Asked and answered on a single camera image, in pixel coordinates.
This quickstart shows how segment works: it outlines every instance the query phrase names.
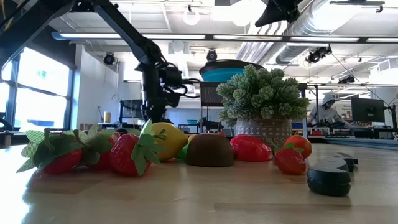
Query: robotic arm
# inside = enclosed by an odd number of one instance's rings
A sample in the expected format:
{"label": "robotic arm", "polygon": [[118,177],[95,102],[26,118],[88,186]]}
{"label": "robotic arm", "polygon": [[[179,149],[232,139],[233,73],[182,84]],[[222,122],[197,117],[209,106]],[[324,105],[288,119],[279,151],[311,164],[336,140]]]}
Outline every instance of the robotic arm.
{"label": "robotic arm", "polygon": [[[109,0],[38,0],[29,11],[19,18],[10,28],[0,34],[0,66],[3,68],[54,18],[68,12],[98,13],[130,46],[139,61],[136,70],[142,72],[142,113],[144,118],[159,122],[164,119],[167,105],[178,106],[180,96],[172,88],[184,88],[181,71],[169,63],[160,48],[150,39],[143,37],[117,10]],[[30,15],[37,18],[31,21]],[[28,29],[21,30],[18,24],[29,23]]]}

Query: ceiling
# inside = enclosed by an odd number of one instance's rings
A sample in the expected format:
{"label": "ceiling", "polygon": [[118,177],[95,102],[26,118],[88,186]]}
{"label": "ceiling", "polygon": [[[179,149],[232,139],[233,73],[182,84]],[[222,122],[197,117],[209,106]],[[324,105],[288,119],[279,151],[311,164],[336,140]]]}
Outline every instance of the ceiling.
{"label": "ceiling", "polygon": [[[240,6],[234,13],[225,13],[226,7],[233,6],[214,6],[214,0],[187,1],[179,2],[151,2],[150,4],[141,4],[144,1],[120,0],[119,10],[127,20],[139,31],[145,33],[201,33],[201,34],[250,34],[253,27],[250,24],[246,26],[237,26],[238,17],[247,17],[258,15],[263,8],[257,7],[256,10]],[[304,0],[299,8],[303,9],[311,2]],[[383,35],[398,36],[398,4],[395,0],[386,0],[391,3],[385,7],[381,13],[376,13],[376,7],[362,7],[356,14],[341,27],[337,28],[331,35]],[[197,11],[200,20],[195,25],[188,25],[184,22],[184,12],[187,5],[191,4],[193,11]],[[324,23],[332,22],[333,17],[325,18]],[[54,19],[50,25],[60,32],[114,32],[100,16],[95,13],[69,13],[61,18]],[[284,26],[272,24],[268,29],[264,27],[262,31],[267,30],[276,34],[281,34]],[[78,44],[85,44],[86,50],[94,52],[98,57],[102,57],[105,52],[114,51],[115,55],[121,60],[126,60],[129,55],[129,48],[124,41],[120,40],[92,40],[75,41]],[[178,60],[175,56],[168,55],[168,42],[156,42],[161,45],[166,58],[171,61]],[[240,42],[189,42],[190,55],[185,55],[190,70],[199,70],[206,63],[208,49],[216,49],[218,59],[234,59],[242,48]],[[332,44],[331,49],[334,56],[329,55],[316,64],[309,65],[305,62],[308,51],[297,57],[289,66],[275,66],[262,64],[266,68],[283,68],[285,72],[292,77],[297,77],[302,82],[336,82],[339,74],[344,75],[346,69],[341,66],[342,63],[347,69],[352,69],[354,74],[366,81],[369,76],[369,68],[384,62],[389,57],[394,58],[398,55],[398,45],[366,45],[366,44]]]}

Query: wooden table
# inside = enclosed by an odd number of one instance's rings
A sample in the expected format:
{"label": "wooden table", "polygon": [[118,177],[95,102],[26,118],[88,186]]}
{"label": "wooden table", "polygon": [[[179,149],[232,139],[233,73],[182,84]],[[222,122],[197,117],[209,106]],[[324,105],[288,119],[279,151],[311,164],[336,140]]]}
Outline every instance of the wooden table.
{"label": "wooden table", "polygon": [[0,150],[0,223],[397,223],[398,152],[314,144],[309,163],[334,152],[359,158],[347,197],[309,191],[305,176],[272,162],[203,168],[168,163],[142,178],[79,171],[15,174],[22,146]]}

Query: green plant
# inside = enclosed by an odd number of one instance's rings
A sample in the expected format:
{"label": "green plant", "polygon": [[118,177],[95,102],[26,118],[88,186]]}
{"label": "green plant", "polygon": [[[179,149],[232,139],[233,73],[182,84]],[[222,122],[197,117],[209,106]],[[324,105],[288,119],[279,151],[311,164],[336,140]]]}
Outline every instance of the green plant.
{"label": "green plant", "polygon": [[300,97],[297,80],[283,80],[284,75],[281,69],[256,70],[248,65],[243,74],[219,84],[217,93],[224,104],[219,119],[233,126],[238,119],[305,118],[309,100]]}

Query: potted plant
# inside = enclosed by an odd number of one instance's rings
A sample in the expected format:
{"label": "potted plant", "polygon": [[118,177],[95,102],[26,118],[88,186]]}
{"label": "potted plant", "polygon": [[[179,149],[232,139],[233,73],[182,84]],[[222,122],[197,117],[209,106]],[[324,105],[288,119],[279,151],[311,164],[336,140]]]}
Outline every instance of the potted plant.
{"label": "potted plant", "polygon": [[300,97],[294,78],[283,80],[283,70],[256,70],[248,65],[243,74],[219,84],[223,97],[222,121],[235,126],[235,134],[263,137],[282,147],[292,135],[292,119],[304,119],[309,100]]}

